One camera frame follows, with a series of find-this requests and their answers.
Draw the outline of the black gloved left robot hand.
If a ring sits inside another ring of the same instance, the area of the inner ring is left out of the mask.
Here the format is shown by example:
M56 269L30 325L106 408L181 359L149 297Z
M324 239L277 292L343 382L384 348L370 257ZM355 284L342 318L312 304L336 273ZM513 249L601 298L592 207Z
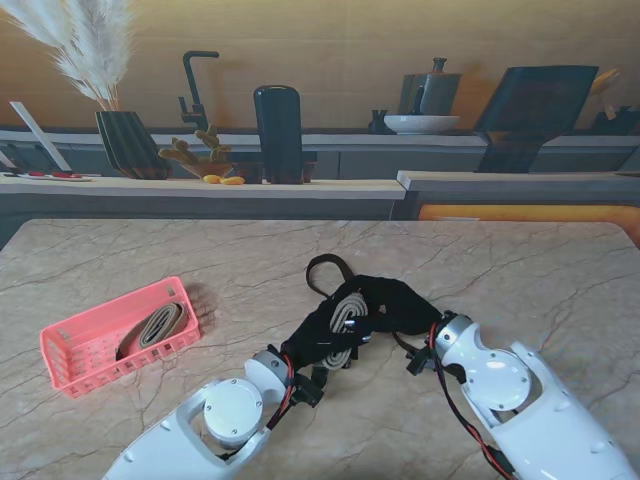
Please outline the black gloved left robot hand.
M331 330L330 321L338 303L336 299L323 301L282 344L281 354L291 361L295 371L367 342L372 328L366 320L356 320L353 329L346 333Z

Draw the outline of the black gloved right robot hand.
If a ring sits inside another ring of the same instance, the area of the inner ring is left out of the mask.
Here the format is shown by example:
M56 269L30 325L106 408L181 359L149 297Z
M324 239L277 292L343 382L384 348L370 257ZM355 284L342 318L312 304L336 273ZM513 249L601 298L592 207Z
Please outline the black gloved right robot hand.
M358 334L422 335L442 319L431 303L396 279L356 275L341 285L333 298L340 301L352 293L361 294L368 308L368 314L353 327Z

